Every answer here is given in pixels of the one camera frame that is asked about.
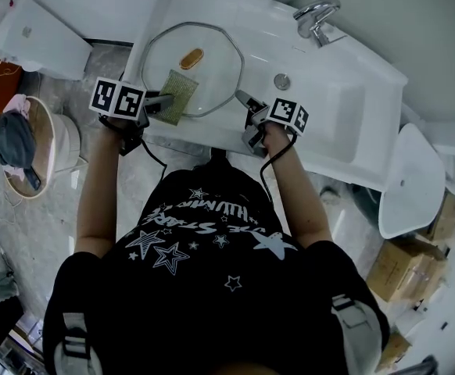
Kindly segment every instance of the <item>gray floor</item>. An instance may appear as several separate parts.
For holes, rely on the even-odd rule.
[[[81,156],[89,159],[90,147],[100,128],[97,116],[88,110],[95,79],[97,76],[118,79],[129,54],[129,48],[96,45],[86,77],[81,82],[42,76],[39,87],[40,77],[36,73],[29,73],[25,76],[21,91],[29,95],[39,93],[54,113],[71,117],[81,133]],[[208,160],[208,148],[204,146],[163,137],[147,139],[152,152],[169,164],[169,171],[191,169]],[[228,157],[234,166],[259,180],[261,160],[236,154]],[[142,206],[156,186],[160,172],[161,167],[142,148],[120,160],[119,237],[137,223]],[[86,168],[80,170],[78,178],[77,173],[64,173],[55,179],[40,198],[20,201],[7,188],[0,167],[0,243],[15,270],[23,305],[38,318],[45,314],[57,270],[70,254],[70,237],[75,238],[77,204],[85,173]],[[267,171],[267,178],[277,213],[286,223],[274,174],[270,170]],[[325,202],[335,242],[351,256],[360,274],[366,276],[382,244],[380,234],[370,227],[354,206],[342,182],[316,174],[310,174],[310,179],[318,191],[327,185],[339,191],[341,198],[328,198]],[[3,268],[0,257],[0,270]]]

